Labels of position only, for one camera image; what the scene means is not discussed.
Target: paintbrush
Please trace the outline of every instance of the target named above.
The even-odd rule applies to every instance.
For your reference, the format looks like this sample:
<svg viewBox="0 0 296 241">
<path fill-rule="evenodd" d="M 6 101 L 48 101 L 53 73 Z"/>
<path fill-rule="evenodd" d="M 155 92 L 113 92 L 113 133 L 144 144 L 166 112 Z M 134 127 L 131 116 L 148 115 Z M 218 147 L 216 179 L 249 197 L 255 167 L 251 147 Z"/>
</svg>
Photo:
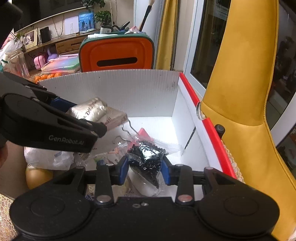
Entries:
<svg viewBox="0 0 296 241">
<path fill-rule="evenodd" d="M 150 3 L 149 3 L 149 5 L 148 5 L 148 7 L 147 7 L 147 10 L 146 10 L 146 13 L 145 13 L 145 15 L 144 15 L 144 18 L 143 18 L 143 20 L 142 20 L 142 22 L 141 22 L 141 24 L 140 24 L 140 28 L 139 28 L 139 31 L 140 31 L 140 32 L 142 32 L 142 30 L 143 30 L 144 24 L 145 24 L 145 22 L 146 22 L 146 19 L 147 19 L 147 17 L 148 17 L 148 14 L 149 14 L 150 11 L 151 11 L 151 8 L 152 8 L 152 5 L 154 4 L 154 2 L 155 2 L 155 0 L 150 0 Z"/>
</svg>

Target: wooden drawer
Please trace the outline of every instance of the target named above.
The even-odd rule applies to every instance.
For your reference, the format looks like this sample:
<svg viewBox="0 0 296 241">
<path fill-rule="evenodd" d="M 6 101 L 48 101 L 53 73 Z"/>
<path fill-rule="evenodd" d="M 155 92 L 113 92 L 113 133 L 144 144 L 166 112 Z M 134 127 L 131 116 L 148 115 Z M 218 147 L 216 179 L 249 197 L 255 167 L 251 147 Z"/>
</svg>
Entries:
<svg viewBox="0 0 296 241">
<path fill-rule="evenodd" d="M 85 36 L 56 43 L 57 54 L 78 50 Z"/>
</svg>

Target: blue picture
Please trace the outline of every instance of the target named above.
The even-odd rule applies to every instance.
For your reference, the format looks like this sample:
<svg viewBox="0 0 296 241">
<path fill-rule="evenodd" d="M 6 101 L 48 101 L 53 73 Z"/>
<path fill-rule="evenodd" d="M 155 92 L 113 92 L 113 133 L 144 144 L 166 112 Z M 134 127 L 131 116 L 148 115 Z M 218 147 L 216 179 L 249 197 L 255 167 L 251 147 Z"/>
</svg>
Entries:
<svg viewBox="0 0 296 241">
<path fill-rule="evenodd" d="M 94 12 L 82 12 L 78 16 L 79 32 L 94 28 Z"/>
</svg>

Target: yellow chair backrest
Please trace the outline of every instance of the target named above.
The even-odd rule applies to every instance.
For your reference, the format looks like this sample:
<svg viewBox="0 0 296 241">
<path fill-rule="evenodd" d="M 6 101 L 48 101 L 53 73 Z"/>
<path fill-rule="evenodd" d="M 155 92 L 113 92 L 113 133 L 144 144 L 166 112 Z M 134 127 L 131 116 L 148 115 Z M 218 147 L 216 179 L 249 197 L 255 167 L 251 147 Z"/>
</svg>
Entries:
<svg viewBox="0 0 296 241">
<path fill-rule="evenodd" d="M 296 227 L 296 182 L 266 123 L 278 34 L 278 0 L 231 0 L 226 29 L 202 111 L 226 132 L 246 183 L 280 207 L 273 235 L 285 241 Z"/>
</svg>

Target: black speaker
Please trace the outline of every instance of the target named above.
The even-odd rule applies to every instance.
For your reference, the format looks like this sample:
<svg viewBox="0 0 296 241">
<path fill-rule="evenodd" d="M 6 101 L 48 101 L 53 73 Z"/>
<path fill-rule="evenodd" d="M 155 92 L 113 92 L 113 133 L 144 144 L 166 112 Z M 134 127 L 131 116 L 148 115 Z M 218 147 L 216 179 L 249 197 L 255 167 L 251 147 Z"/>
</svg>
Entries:
<svg viewBox="0 0 296 241">
<path fill-rule="evenodd" d="M 50 39 L 50 31 L 49 27 L 45 27 L 40 29 L 40 36 L 41 36 L 41 42 L 44 44 L 48 42 Z"/>
</svg>

